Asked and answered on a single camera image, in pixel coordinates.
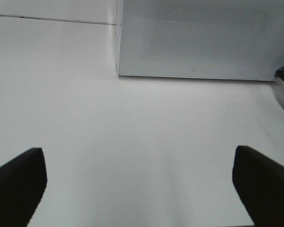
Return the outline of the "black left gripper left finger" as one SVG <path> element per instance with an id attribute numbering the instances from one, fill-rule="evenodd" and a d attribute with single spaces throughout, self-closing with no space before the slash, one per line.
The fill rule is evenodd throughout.
<path id="1" fill-rule="evenodd" d="M 0 166 L 0 227 L 26 227 L 47 186 L 41 148 L 31 148 Z"/>

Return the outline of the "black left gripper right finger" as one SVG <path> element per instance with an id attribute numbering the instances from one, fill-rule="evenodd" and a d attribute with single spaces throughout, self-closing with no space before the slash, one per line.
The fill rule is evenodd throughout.
<path id="1" fill-rule="evenodd" d="M 256 227 L 284 227 L 284 166 L 249 146 L 237 146 L 232 182 Z"/>

